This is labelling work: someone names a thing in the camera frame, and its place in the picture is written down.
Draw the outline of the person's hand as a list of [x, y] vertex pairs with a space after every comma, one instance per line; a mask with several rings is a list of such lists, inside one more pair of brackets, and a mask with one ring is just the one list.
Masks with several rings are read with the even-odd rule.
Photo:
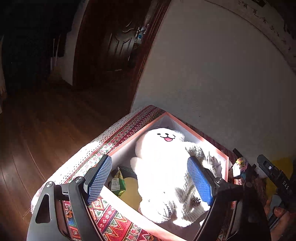
[[290, 213], [281, 207], [274, 209], [274, 215], [280, 217], [277, 225], [270, 232], [271, 240], [294, 240], [295, 239], [295, 213]]

